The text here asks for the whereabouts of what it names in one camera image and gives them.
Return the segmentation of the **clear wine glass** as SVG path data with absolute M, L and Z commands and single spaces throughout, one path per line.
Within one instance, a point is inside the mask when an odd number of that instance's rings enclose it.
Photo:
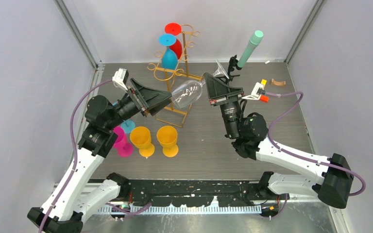
M 177 108 L 185 108 L 197 101 L 203 92 L 203 86 L 206 84 L 205 78 L 201 81 L 188 80 L 179 85 L 172 91 L 172 103 Z

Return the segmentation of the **yellow wine glass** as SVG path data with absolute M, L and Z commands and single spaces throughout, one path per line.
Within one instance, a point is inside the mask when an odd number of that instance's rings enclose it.
M 178 133 L 172 126 L 161 127 L 156 134 L 159 144 L 162 146 L 163 154 L 166 157 L 174 157 L 179 152 L 177 146 Z
M 155 147 L 152 144 L 151 132 L 148 128 L 143 126 L 134 128 L 130 133 L 130 141 L 142 157 L 149 158 L 154 154 Z

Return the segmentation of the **blue wine glass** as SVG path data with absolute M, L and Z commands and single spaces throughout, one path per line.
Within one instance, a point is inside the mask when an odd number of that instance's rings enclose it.
M 166 51 L 161 59 L 162 67 L 165 69 L 175 70 L 178 64 L 176 54 L 170 49 L 170 46 L 175 43 L 175 36 L 165 33 L 158 39 L 162 46 L 166 47 Z
M 129 134 L 135 127 L 136 124 L 131 119 L 128 119 L 124 121 L 122 124 L 115 127 L 112 131 L 115 132 L 118 128 L 122 128 L 126 134 Z

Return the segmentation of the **pink wine glass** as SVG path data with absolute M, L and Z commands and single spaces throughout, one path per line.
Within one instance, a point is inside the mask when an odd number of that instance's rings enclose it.
M 113 144 L 113 148 L 117 150 L 118 155 L 123 158 L 131 156 L 133 153 L 133 145 L 128 142 L 124 129 L 117 126 L 113 129 L 113 132 L 118 136 Z

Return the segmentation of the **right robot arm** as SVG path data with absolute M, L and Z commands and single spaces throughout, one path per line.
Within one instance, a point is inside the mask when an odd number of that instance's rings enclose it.
M 258 194 L 264 199 L 274 195 L 301 194 L 317 197 L 321 202 L 338 209 L 347 206 L 355 174 L 346 158 L 307 153 L 273 140 L 272 125 L 259 113 L 243 114 L 247 100 L 268 101 L 270 92 L 264 83 L 256 83 L 250 95 L 240 87 L 231 87 L 209 73 L 203 75 L 209 102 L 219 106 L 235 152 L 243 157 L 279 165 L 294 171 L 294 175 L 264 172 Z

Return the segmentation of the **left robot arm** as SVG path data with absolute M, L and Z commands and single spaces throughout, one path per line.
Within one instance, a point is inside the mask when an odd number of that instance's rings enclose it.
M 130 186 L 127 178 L 111 173 L 95 190 L 82 197 L 89 179 L 102 164 L 118 134 L 114 128 L 136 114 L 156 115 L 171 103 L 171 93 L 141 85 L 131 79 L 132 86 L 123 98 L 112 104 L 105 96 L 86 100 L 88 123 L 80 140 L 71 138 L 72 162 L 51 196 L 28 212 L 28 219 L 43 233 L 79 233 L 87 220 L 109 201 L 126 200 Z

